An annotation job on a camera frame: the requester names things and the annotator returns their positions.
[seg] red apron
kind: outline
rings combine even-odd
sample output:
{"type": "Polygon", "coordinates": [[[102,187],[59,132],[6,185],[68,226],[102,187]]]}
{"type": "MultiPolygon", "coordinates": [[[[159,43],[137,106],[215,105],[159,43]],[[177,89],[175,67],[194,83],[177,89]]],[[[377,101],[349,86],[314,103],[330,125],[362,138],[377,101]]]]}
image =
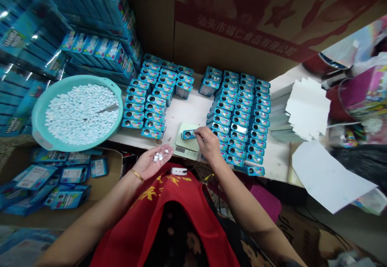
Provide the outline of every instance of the red apron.
{"type": "Polygon", "coordinates": [[[205,185],[191,172],[168,174],[179,164],[166,163],[137,190],[137,199],[124,217],[107,231],[91,266],[143,266],[156,236],[165,203],[179,202],[195,227],[210,266],[239,266],[238,260],[204,196],[205,185]]]}

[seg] right hand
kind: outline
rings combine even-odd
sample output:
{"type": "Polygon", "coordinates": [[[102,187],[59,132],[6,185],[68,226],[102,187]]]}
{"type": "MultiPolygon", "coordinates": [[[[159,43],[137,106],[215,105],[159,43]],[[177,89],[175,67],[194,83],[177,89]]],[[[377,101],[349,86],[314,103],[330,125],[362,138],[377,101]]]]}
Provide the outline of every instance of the right hand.
{"type": "Polygon", "coordinates": [[[208,127],[199,127],[194,133],[196,134],[200,152],[210,164],[223,160],[219,139],[208,127]]]}

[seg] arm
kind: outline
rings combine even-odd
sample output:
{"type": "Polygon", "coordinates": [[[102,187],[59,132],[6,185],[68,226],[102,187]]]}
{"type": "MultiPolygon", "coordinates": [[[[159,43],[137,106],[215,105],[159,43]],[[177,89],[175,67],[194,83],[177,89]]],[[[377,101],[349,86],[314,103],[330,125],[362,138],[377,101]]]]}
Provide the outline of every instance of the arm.
{"type": "Polygon", "coordinates": [[[208,127],[198,128],[196,137],[241,228],[254,239],[274,265],[292,259],[306,267],[281,230],[223,160],[218,137],[208,127]]]}
{"type": "Polygon", "coordinates": [[[113,228],[129,209],[136,190],[142,184],[132,170],[144,180],[152,177],[172,156],[169,145],[148,150],[113,189],[73,223],[43,254],[37,266],[73,266],[79,262],[113,228]],[[155,153],[163,153],[163,160],[153,162],[155,153]]]}

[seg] left hand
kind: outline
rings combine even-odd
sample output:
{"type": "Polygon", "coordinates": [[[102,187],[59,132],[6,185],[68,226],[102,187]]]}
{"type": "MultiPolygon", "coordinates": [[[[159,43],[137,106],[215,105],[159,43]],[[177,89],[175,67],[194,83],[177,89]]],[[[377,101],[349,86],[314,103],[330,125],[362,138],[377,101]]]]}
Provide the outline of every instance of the left hand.
{"type": "Polygon", "coordinates": [[[132,170],[137,172],[143,179],[147,180],[155,175],[155,173],[158,172],[169,159],[171,159],[172,154],[173,147],[169,146],[169,144],[152,148],[140,156],[132,170]],[[162,154],[162,160],[157,159],[156,162],[153,161],[156,153],[162,154]]]}

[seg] red star print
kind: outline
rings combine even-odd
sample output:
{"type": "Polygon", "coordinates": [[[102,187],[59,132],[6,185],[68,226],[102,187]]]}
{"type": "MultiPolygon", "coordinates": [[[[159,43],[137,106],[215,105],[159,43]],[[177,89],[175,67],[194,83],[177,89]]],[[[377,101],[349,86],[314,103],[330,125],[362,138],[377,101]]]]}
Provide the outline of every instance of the red star print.
{"type": "Polygon", "coordinates": [[[291,10],[294,0],[289,0],[284,6],[273,6],[271,9],[271,17],[267,20],[265,25],[273,24],[275,28],[281,25],[283,19],[291,17],[295,14],[295,10],[291,10]]]}

